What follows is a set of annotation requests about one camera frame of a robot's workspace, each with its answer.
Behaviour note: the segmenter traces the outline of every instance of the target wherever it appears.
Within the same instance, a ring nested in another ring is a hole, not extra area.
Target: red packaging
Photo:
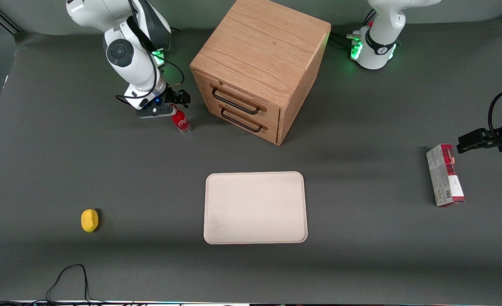
[[[175,115],[172,116],[172,122],[174,122],[175,126],[177,126],[181,134],[189,134],[192,130],[192,127],[187,120],[187,117],[185,117],[185,113],[178,110],[175,105],[172,106],[177,110],[177,112],[175,112]]]
[[[441,144],[435,147],[426,153],[426,159],[428,159],[436,206],[449,207],[465,202],[463,189],[455,172],[453,145]]]

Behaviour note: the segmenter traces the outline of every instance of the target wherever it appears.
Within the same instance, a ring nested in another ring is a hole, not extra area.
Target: white tray
[[[206,179],[209,244],[297,244],[307,238],[299,172],[216,173]]]

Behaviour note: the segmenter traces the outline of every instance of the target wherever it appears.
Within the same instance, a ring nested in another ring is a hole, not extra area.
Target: red bottle
[[[177,112],[175,112],[175,115],[172,116],[172,121],[174,122],[175,126],[177,126],[181,134],[189,134],[192,131],[192,127],[187,120],[187,117],[185,117],[185,113],[178,110],[175,105],[172,106],[177,110]]]

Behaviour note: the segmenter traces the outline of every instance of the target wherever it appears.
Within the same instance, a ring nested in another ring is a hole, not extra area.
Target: wood grain
[[[278,108],[275,108],[273,106],[259,106],[260,111],[256,115],[249,115],[241,110],[238,110],[222,101],[219,101],[215,99],[212,95],[212,85],[217,85],[214,80],[211,78],[205,77],[197,72],[193,72],[193,76],[195,77],[195,80],[197,82],[197,85],[200,89],[200,93],[202,95],[202,98],[204,99],[204,102],[206,104],[206,107],[208,107],[208,111],[215,116],[221,118],[222,120],[225,120],[226,122],[231,122],[230,120],[226,120],[226,118],[222,117],[220,114],[220,111],[222,108],[225,108],[229,111],[229,115],[236,119],[239,120],[240,122],[243,122],[244,124],[247,124],[253,128],[258,128],[259,126],[263,127],[263,130],[261,130],[259,133],[253,133],[261,138],[266,139],[269,142],[276,143],[277,137],[278,137],[278,124],[279,124],[279,113],[280,110]],[[230,96],[227,96],[229,98],[233,98],[234,95],[230,94]],[[235,101],[236,103],[240,104],[242,100],[237,100]]]
[[[330,24],[268,0],[238,0],[191,63],[285,108]]]
[[[220,114],[225,108],[235,120],[263,126],[255,135],[281,145],[315,82],[329,33],[329,23],[269,0],[237,0],[190,64],[209,112],[231,122]],[[216,99],[214,88],[259,112]]]
[[[297,89],[294,91],[292,97],[290,97],[290,103],[288,106],[282,110],[279,117],[279,133],[278,133],[278,145],[284,141],[289,128],[292,126],[300,107],[304,104],[311,87],[315,83],[317,78],[317,73],[319,72],[319,67],[321,66],[321,60],[323,60],[324,50],[327,46],[328,33],[325,33],[323,38],[323,43],[317,46],[316,54],[313,56],[313,60],[309,64],[302,82],[298,85]]]

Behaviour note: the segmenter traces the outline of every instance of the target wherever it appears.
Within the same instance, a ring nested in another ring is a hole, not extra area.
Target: drawer
[[[257,101],[235,93],[220,82],[215,81],[210,77],[206,77],[197,71],[193,71],[193,75],[197,81],[200,93],[208,106],[208,110],[212,113],[210,106],[222,105],[238,116],[250,118],[253,122],[258,122],[263,126],[267,126],[270,130],[277,130],[279,124],[279,108],[267,105],[266,103]]]
[[[260,138],[266,139],[269,142],[276,143],[278,139],[277,128],[271,128],[270,126],[259,123],[251,116],[246,116],[235,110],[234,108],[224,105],[224,103],[216,103],[215,105],[208,106],[210,113],[215,116],[222,118],[222,120],[228,121],[239,128],[255,134]]]

